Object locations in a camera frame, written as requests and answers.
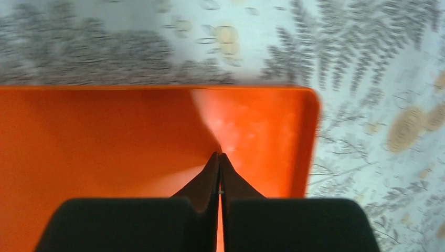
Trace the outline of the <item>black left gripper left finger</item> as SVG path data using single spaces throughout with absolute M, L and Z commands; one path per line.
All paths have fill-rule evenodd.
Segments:
M 53 213 L 36 251 L 215 251 L 219 155 L 168 198 L 72 198 Z

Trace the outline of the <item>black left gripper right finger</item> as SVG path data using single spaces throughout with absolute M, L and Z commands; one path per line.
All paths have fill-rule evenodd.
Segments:
M 362 208 L 344 198 L 267 198 L 220 156 L 225 251 L 379 251 Z

